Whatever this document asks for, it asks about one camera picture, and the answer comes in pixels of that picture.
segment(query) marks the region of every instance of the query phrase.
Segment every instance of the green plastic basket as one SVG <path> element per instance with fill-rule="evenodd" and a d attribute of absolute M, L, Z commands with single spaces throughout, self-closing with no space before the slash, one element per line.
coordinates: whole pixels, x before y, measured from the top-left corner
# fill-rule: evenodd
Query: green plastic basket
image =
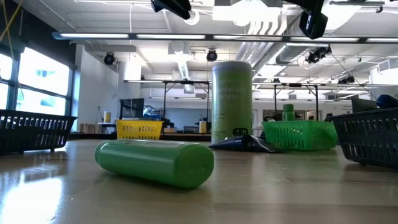
<path fill-rule="evenodd" d="M 267 141 L 281 149 L 313 151 L 336 147 L 333 123 L 323 121 L 263 122 Z"/>

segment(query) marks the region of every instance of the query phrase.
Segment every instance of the black plastic basket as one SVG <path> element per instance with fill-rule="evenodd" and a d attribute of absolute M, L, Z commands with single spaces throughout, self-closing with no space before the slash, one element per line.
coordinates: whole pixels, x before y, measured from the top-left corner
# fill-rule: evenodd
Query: black plastic basket
<path fill-rule="evenodd" d="M 0 154 L 65 146 L 75 117 L 0 110 Z"/>
<path fill-rule="evenodd" d="M 348 160 L 398 169 L 398 108 L 334 116 Z"/>

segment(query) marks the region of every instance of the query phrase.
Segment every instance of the yellow basket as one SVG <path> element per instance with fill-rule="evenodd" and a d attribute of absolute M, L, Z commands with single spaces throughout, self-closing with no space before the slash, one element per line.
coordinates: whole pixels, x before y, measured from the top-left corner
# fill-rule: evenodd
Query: yellow basket
<path fill-rule="evenodd" d="M 163 121 L 116 120 L 118 139 L 159 140 Z"/>

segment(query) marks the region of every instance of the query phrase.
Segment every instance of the wooden table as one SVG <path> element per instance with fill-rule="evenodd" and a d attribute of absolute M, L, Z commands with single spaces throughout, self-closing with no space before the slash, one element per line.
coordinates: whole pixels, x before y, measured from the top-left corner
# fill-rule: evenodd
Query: wooden table
<path fill-rule="evenodd" d="M 0 223 L 396 224 L 398 172 L 347 161 L 341 149 L 215 151 L 202 186 L 182 190 L 113 174 L 100 141 L 0 157 Z"/>

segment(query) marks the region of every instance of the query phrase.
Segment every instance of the tall green container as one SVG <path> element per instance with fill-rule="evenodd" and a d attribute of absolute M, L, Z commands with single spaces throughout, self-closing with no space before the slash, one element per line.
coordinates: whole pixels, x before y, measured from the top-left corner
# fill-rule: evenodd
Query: tall green container
<path fill-rule="evenodd" d="M 206 146 L 172 141 L 104 141 L 95 149 L 95 161 L 110 172 L 187 189 L 204 183 L 214 168 Z"/>
<path fill-rule="evenodd" d="M 213 66 L 211 143 L 252 134 L 252 68 L 247 62 Z"/>

